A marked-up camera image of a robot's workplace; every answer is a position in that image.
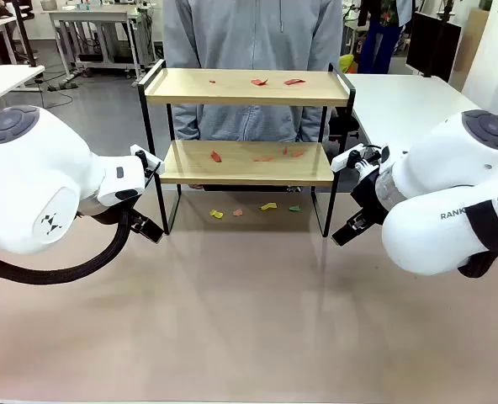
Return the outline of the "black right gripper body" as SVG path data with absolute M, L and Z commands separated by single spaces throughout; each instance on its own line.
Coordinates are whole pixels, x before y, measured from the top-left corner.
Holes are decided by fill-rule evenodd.
M 387 210 L 380 203 L 376 194 L 376 180 L 379 170 L 375 168 L 371 173 L 360 178 L 351 192 L 352 198 L 361 208 L 360 212 L 365 220 L 384 220 Z

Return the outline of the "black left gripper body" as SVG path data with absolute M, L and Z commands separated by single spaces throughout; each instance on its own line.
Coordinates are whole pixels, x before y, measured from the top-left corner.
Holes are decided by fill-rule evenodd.
M 79 204 L 79 215 L 91 216 L 103 225 L 122 223 L 124 226 L 128 226 L 131 222 L 131 211 L 134 205 L 133 200 L 112 206 L 101 205 L 97 200 L 84 200 Z

